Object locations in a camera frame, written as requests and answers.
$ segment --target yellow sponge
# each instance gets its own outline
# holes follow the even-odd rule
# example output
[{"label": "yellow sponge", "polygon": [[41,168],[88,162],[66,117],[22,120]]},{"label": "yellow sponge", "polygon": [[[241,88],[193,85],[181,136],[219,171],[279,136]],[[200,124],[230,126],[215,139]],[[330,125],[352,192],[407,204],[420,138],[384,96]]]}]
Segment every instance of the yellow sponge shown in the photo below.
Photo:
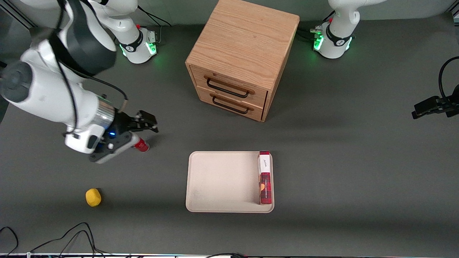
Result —
[{"label": "yellow sponge", "polygon": [[101,193],[96,188],[91,188],[86,191],[86,202],[91,207],[96,207],[102,201]]}]

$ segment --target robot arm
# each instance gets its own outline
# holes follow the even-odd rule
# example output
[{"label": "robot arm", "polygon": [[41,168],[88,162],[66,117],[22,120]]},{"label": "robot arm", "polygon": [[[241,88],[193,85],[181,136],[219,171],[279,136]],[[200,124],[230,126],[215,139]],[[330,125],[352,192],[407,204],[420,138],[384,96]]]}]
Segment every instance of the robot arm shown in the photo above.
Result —
[{"label": "robot arm", "polygon": [[138,6],[137,0],[89,0],[97,18],[118,39],[123,54],[132,63],[148,61],[156,54],[156,34],[146,28],[137,28],[132,19],[126,16]]},{"label": "robot arm", "polygon": [[83,89],[85,78],[114,65],[116,47],[87,0],[66,0],[65,10],[70,21],[63,30],[56,29],[3,70],[0,94],[28,113],[64,123],[71,132],[65,135],[66,145],[83,153],[102,153],[92,159],[97,162],[125,148],[108,148],[109,131],[117,129],[111,137],[116,142],[120,142],[118,134],[127,136],[124,143],[131,147],[132,141],[140,139],[130,131],[142,128],[157,132],[156,120],[144,115],[149,119],[138,126],[141,115],[131,118],[104,97]]},{"label": "robot arm", "polygon": [[379,4],[386,0],[328,0],[335,10],[333,21],[325,21],[311,32],[316,33],[314,50],[326,58],[341,57],[349,48],[352,33],[360,21],[359,7]]}]

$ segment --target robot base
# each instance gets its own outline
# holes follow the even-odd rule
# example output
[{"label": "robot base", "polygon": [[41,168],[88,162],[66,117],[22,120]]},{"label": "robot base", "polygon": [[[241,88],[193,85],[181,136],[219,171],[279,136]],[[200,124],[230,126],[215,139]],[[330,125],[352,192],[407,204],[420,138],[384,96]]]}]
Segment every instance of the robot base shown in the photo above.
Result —
[{"label": "robot base", "polygon": [[155,32],[149,31],[146,28],[140,28],[139,30],[143,33],[143,42],[135,52],[129,52],[120,45],[123,55],[134,64],[142,64],[148,61],[157,52]]},{"label": "robot base", "polygon": [[[324,32],[325,29],[329,26],[329,22],[325,22],[322,25],[316,26],[315,31]],[[316,34],[316,40],[314,41],[313,50],[319,52],[323,57],[329,59],[336,59],[341,57],[344,52],[349,49],[352,37],[342,46],[335,46],[333,41],[328,38],[326,33]]]}]

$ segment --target red can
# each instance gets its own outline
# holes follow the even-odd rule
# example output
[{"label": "red can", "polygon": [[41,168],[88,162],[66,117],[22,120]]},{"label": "red can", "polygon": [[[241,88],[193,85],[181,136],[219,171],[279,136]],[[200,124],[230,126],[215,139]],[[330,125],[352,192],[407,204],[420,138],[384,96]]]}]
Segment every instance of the red can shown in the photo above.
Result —
[{"label": "red can", "polygon": [[142,138],[139,138],[139,142],[137,142],[134,147],[141,152],[147,152],[150,149],[150,145],[148,145],[148,143],[146,143]]}]

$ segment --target black cable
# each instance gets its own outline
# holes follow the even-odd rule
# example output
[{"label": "black cable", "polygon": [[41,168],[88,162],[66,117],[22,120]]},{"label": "black cable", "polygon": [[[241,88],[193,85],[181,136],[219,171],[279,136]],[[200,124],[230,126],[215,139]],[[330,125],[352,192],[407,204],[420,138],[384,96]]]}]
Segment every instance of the black cable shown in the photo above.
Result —
[{"label": "black cable", "polygon": [[137,8],[138,8],[139,10],[141,10],[142,12],[144,12],[144,13],[146,13],[146,14],[148,14],[148,15],[151,15],[151,16],[155,17],[155,18],[158,19],[158,20],[163,21],[163,22],[167,23],[170,27],[172,27],[172,25],[171,25],[170,23],[168,23],[167,21],[161,19],[160,17],[158,17],[158,16],[156,16],[156,15],[154,15],[154,14],[151,14],[151,13],[145,11],[144,9],[142,9],[142,7],[137,6]]},{"label": "black cable", "polygon": [[55,241],[58,241],[58,240],[62,240],[65,236],[67,236],[67,234],[68,234],[70,231],[72,231],[74,228],[76,228],[76,227],[78,227],[78,226],[80,226],[80,225],[82,225],[82,224],[84,224],[84,225],[86,225],[86,227],[88,227],[88,230],[89,230],[89,233],[90,233],[90,236],[91,236],[91,243],[92,243],[92,246],[94,247],[94,250],[96,250],[98,253],[100,253],[100,254],[102,254],[102,255],[103,255],[103,253],[107,253],[107,252],[105,252],[105,251],[103,251],[103,250],[100,250],[100,249],[98,249],[98,248],[95,247],[94,236],[93,236],[92,230],[91,230],[91,228],[89,227],[89,224],[88,224],[87,222],[81,222],[81,223],[76,224],[76,225],[73,226],[71,229],[67,230],[67,232],[65,232],[65,234],[64,234],[62,237],[56,238],[56,239],[53,239],[53,240],[49,240],[49,241],[47,241],[47,242],[45,242],[45,243],[43,243],[43,244],[41,244],[41,245],[35,247],[34,249],[30,250],[29,252],[33,252],[33,251],[37,250],[38,248],[40,248],[40,247],[42,247],[42,246],[45,246],[45,245],[47,245],[47,244],[49,244],[49,243],[52,243],[52,242],[55,242]]},{"label": "black cable", "polygon": [[70,132],[65,132],[62,134],[66,136],[66,135],[69,135],[75,132],[75,129],[77,128],[77,125],[78,125],[77,103],[75,101],[75,95],[73,95],[73,91],[72,91],[72,88],[70,87],[70,83],[68,82],[67,76],[65,76],[64,70],[62,69],[61,64],[59,63],[59,58],[55,56],[55,59],[56,59],[57,67],[59,67],[59,71],[61,72],[61,75],[64,78],[65,86],[67,87],[70,98],[72,99],[73,116],[74,116],[73,121],[75,122],[75,125],[73,126],[73,129]]},{"label": "black cable", "polygon": [[243,254],[236,253],[236,252],[217,253],[217,254],[213,254],[213,255],[207,256],[206,258],[211,258],[211,257],[221,256],[221,255],[231,255],[232,258],[245,258],[245,256]]},{"label": "black cable", "polygon": [[156,22],[156,24],[158,24],[159,26],[159,40],[157,41],[158,43],[161,43],[161,38],[162,38],[162,25],[159,24],[159,22],[157,20],[155,20],[155,18],[153,18],[151,15],[149,15],[148,13],[146,14],[148,17],[150,17],[150,19],[152,19],[154,22]]},{"label": "black cable", "polygon": [[304,36],[304,35],[301,35],[301,33],[298,33],[298,32],[295,33],[295,34],[296,34],[297,36],[302,37],[303,39],[307,39],[307,40],[313,40],[313,39],[314,39],[313,37],[306,37],[306,36]]},{"label": "black cable", "polygon": [[10,255],[12,252],[14,252],[14,251],[17,249],[17,247],[19,246],[19,239],[17,238],[17,235],[16,235],[16,233],[14,232],[14,230],[13,230],[12,228],[10,228],[10,227],[3,227],[3,228],[1,228],[1,229],[0,229],[0,233],[1,233],[4,229],[9,229],[9,230],[11,231],[11,233],[13,233],[14,238],[16,239],[16,246],[13,248],[13,250],[11,250],[7,255],[5,255],[5,256],[3,257],[3,258],[6,258],[6,257],[8,257],[8,255]]},{"label": "black cable", "polygon": [[92,257],[94,258],[94,256],[95,256],[94,246],[92,245],[91,239],[89,238],[88,232],[87,232],[86,230],[80,230],[80,231],[78,231],[77,233],[75,233],[75,235],[72,236],[72,238],[69,240],[69,242],[67,242],[67,244],[65,245],[65,247],[62,249],[62,251],[61,251],[61,253],[59,254],[58,257],[62,257],[62,253],[64,252],[65,248],[67,248],[67,246],[70,245],[70,243],[73,241],[73,239],[74,239],[75,237],[77,237],[81,232],[84,232],[84,233],[86,234],[86,237],[88,238],[89,244],[91,245]]},{"label": "black cable", "polygon": [[148,13],[146,14],[148,17],[150,17],[150,19],[152,19],[156,24],[158,24],[159,27],[162,27],[161,24],[159,24],[159,22],[157,20],[155,20],[155,18],[153,18],[153,16],[149,15]]},{"label": "black cable", "polygon": [[90,80],[96,81],[96,82],[98,82],[98,83],[105,84],[105,85],[107,85],[108,87],[113,88],[114,90],[117,90],[119,93],[121,93],[121,94],[123,95],[123,97],[124,97],[125,100],[128,100],[128,96],[126,95],[126,93],[125,93],[122,89],[118,88],[117,86],[115,86],[115,85],[113,85],[113,84],[111,84],[111,83],[108,83],[108,82],[106,82],[106,81],[104,81],[104,80],[98,79],[98,78],[96,78],[96,77],[92,77],[92,76],[86,75],[86,74],[84,74],[84,73],[80,73],[79,71],[77,71],[77,70],[75,70],[75,69],[69,67],[69,66],[66,65],[66,64],[63,64],[63,65],[64,65],[65,67],[67,67],[68,69],[70,69],[72,72],[76,73],[77,75],[79,75],[79,76],[81,76],[81,77],[83,77],[83,78],[90,79]]},{"label": "black cable", "polygon": [[[62,0],[57,0],[57,2],[59,3],[59,6],[61,7],[61,12],[59,13],[59,19],[57,20],[56,28],[53,31],[53,33],[56,33],[56,34],[59,32],[60,27],[62,25],[62,21],[64,19],[64,8],[65,8],[65,4],[64,4],[64,2]],[[56,60],[57,67],[59,67],[59,71],[61,72],[61,75],[64,78],[64,83],[65,83],[65,86],[67,87],[67,90],[68,90],[68,93],[70,95],[70,98],[72,99],[73,116],[74,116],[73,121],[75,122],[75,124],[73,126],[73,129],[70,132],[65,132],[65,133],[62,134],[63,136],[66,136],[66,135],[69,135],[69,134],[72,134],[73,132],[75,132],[75,129],[77,128],[77,125],[78,125],[77,104],[76,104],[76,101],[75,101],[75,96],[73,95],[72,88],[70,87],[70,83],[68,82],[67,76],[65,76],[64,70],[62,69],[61,65],[59,64],[60,60],[59,60],[58,57],[56,57],[56,55],[54,57],[55,57],[55,60]]]},{"label": "black cable", "polygon": [[442,95],[442,98],[445,100],[445,102],[450,106],[452,107],[455,111],[458,111],[459,112],[459,107],[457,107],[456,105],[453,105],[451,104],[451,102],[449,101],[449,99],[446,97],[445,95],[445,92],[443,90],[443,82],[442,82],[442,79],[443,79],[443,71],[445,70],[446,66],[451,63],[452,61],[456,60],[456,59],[459,59],[459,56],[455,56],[455,57],[452,57],[450,59],[448,59],[443,65],[442,65],[442,68],[440,68],[440,73],[438,74],[438,88],[440,89],[440,94]]},{"label": "black cable", "polygon": [[328,18],[330,18],[330,16],[332,16],[334,13],[335,13],[335,10],[333,10],[333,11],[327,16],[327,18],[323,19],[322,21],[323,21],[323,22],[326,21],[326,20],[327,20]]},{"label": "black cable", "polygon": [[126,93],[125,93],[122,89],[120,89],[120,88],[118,88],[117,86],[115,86],[115,85],[113,85],[113,84],[111,84],[111,83],[108,83],[108,82],[106,82],[106,81],[104,81],[104,80],[101,80],[101,79],[98,79],[98,78],[95,78],[95,77],[86,75],[86,74],[84,74],[84,73],[81,73],[81,72],[79,72],[79,71],[77,71],[77,70],[71,68],[70,66],[66,65],[65,63],[63,63],[63,65],[64,65],[65,67],[67,67],[68,69],[70,69],[72,72],[76,73],[78,76],[81,76],[81,77],[83,77],[83,78],[86,78],[86,79],[90,79],[90,80],[96,81],[96,82],[98,82],[98,83],[105,84],[105,85],[107,85],[108,87],[113,88],[114,90],[116,90],[116,91],[118,91],[119,93],[121,93],[121,94],[123,95],[123,97],[124,97],[124,102],[123,102],[123,104],[121,105],[120,109],[118,110],[118,113],[121,113],[121,112],[123,111],[123,109],[126,107],[126,104],[127,104],[127,102],[128,102],[128,95],[126,95]]}]

